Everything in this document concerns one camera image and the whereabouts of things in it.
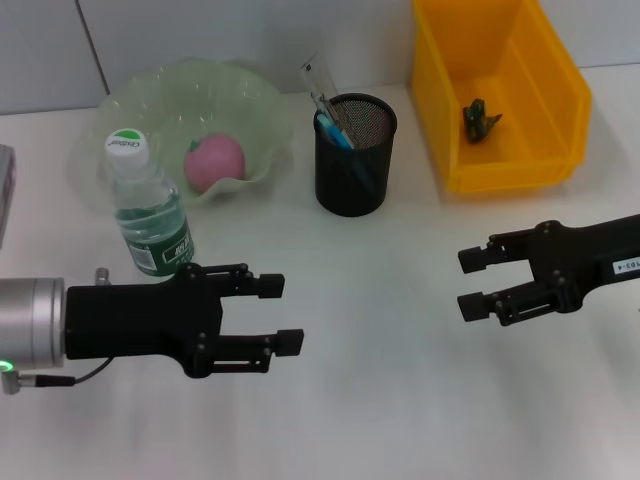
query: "white bottle cap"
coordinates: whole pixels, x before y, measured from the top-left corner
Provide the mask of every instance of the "white bottle cap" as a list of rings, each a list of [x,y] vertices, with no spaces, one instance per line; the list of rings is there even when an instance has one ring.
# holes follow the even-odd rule
[[[105,142],[109,163],[118,172],[137,170],[149,164],[149,145],[144,134],[133,128],[117,130]]]

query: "pink ball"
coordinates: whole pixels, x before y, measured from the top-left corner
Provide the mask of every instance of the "pink ball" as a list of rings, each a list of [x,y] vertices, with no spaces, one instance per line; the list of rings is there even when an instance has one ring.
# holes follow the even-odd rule
[[[206,192],[221,178],[244,179],[244,153],[228,135],[214,134],[193,142],[184,160],[184,173],[198,192]]]

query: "water bottle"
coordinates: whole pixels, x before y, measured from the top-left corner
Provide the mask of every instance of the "water bottle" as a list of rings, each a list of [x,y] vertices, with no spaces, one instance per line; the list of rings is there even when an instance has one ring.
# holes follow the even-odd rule
[[[194,248],[180,194],[151,161],[144,134],[118,130],[105,143],[115,217],[136,266],[147,275],[172,275]]]

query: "yellow storage box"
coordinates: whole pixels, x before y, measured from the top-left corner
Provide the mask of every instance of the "yellow storage box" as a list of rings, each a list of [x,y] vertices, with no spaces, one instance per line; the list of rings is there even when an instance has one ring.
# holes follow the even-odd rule
[[[535,0],[414,0],[411,88],[448,190],[555,185],[582,163],[591,93]],[[462,108],[502,113],[471,144]]]

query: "toy figure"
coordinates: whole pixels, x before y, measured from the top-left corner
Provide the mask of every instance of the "toy figure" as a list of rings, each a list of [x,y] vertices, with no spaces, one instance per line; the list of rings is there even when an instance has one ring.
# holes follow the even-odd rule
[[[491,129],[502,118],[502,114],[495,117],[487,117],[484,100],[480,98],[476,98],[470,107],[464,107],[462,116],[464,117],[467,138],[471,143],[478,143],[489,135]]]

